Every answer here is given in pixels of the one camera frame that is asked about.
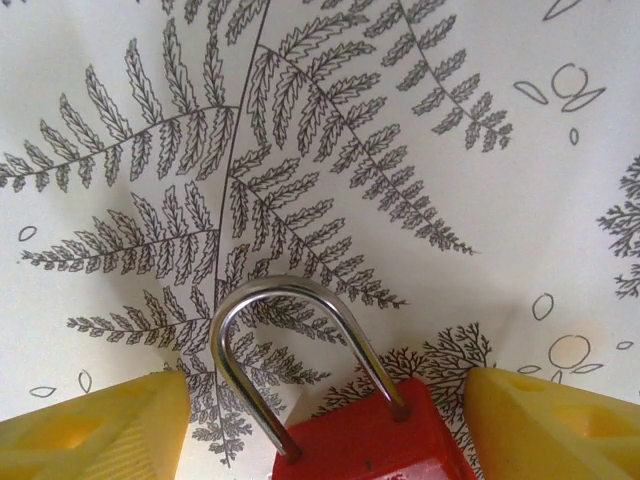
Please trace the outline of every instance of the chrome u-shaped shackle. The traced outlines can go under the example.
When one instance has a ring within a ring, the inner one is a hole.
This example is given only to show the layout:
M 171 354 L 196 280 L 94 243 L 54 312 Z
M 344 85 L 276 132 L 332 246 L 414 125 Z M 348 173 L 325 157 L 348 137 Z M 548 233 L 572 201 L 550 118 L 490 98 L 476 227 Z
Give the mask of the chrome u-shaped shackle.
M 234 317 L 253 302 L 275 296 L 293 296 L 321 307 L 338 327 L 360 364 L 382 393 L 396 421 L 409 416 L 409 408 L 393 380 L 373 352 L 369 341 L 347 306 L 327 288 L 311 280 L 289 275 L 251 280 L 233 291 L 218 307 L 211 326 L 211 353 L 229 385 L 245 403 L 249 413 L 289 463 L 295 463 L 301 450 L 271 411 L 233 357 L 230 327 Z

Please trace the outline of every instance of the wallpaper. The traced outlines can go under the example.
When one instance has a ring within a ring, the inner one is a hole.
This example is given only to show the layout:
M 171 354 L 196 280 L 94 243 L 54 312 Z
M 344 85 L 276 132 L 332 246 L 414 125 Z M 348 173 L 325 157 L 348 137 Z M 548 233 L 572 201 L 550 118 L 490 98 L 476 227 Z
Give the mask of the wallpaper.
M 209 329 L 281 273 L 348 302 L 479 477 L 473 367 L 640 402 L 640 5 L 2 4 L 0 419 L 180 370 L 178 478 L 267 479 Z M 373 391 L 345 345 L 287 297 L 233 329 L 287 424 Z

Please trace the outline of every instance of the yellow plastic block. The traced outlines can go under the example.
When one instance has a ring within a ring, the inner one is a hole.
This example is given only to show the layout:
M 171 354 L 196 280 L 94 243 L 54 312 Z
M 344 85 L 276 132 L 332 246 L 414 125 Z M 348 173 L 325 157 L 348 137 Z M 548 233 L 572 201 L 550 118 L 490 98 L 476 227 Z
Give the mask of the yellow plastic block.
M 640 479 L 640 405 L 478 368 L 464 414 L 486 480 Z
M 188 423 L 184 375 L 153 373 L 0 423 L 0 480 L 173 479 Z

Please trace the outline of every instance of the red padlock body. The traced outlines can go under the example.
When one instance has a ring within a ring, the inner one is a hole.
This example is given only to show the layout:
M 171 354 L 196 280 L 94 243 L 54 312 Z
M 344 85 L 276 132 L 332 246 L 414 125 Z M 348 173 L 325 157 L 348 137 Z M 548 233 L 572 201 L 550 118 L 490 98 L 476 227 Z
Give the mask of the red padlock body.
M 272 480 L 475 480 L 427 387 L 397 385 L 411 416 L 396 423 L 378 392 L 288 428 L 302 457 L 277 455 Z

